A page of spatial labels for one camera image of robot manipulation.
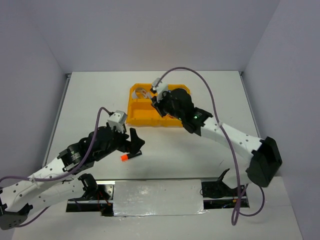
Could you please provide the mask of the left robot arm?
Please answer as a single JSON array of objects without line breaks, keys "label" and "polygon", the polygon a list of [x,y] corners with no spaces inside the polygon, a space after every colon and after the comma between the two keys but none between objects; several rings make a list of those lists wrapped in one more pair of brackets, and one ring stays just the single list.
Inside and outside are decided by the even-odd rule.
[{"label": "left robot arm", "polygon": [[108,125],[98,127],[27,180],[1,188],[0,228],[26,226],[28,216],[65,200],[95,198],[101,189],[95,178],[84,171],[115,151],[137,154],[144,144],[134,128],[121,133]]}]

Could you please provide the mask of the orange cap black highlighter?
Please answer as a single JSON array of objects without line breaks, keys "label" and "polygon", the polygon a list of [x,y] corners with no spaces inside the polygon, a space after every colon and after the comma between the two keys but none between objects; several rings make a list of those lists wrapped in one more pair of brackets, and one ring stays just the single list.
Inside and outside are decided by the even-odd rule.
[{"label": "orange cap black highlighter", "polygon": [[137,153],[127,153],[127,154],[124,154],[120,157],[121,161],[122,162],[126,162],[132,158],[136,158],[136,157],[139,157],[142,155],[142,151],[138,151]]}]

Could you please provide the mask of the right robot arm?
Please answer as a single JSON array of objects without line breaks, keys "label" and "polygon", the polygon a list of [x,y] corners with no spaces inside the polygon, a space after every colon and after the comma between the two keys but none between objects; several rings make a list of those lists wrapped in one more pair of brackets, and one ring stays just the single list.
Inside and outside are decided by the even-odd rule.
[{"label": "right robot arm", "polygon": [[247,161],[244,169],[236,166],[235,173],[226,173],[223,180],[218,182],[217,190],[221,195],[230,195],[238,184],[253,183],[262,188],[269,186],[282,165],[282,158],[273,138],[251,136],[217,121],[211,113],[195,107],[191,96],[183,88],[168,91],[153,87],[151,92],[154,94],[151,105],[161,117],[170,115],[180,120],[189,133],[213,140],[229,148],[233,155],[241,156]]}]

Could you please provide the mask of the silver clear tape roll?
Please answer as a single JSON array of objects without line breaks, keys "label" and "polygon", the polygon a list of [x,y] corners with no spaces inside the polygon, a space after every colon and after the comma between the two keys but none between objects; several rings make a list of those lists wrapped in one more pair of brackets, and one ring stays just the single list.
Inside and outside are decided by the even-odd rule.
[{"label": "silver clear tape roll", "polygon": [[152,95],[149,91],[145,90],[142,87],[137,87],[133,90],[131,94],[132,99],[151,99]]}]

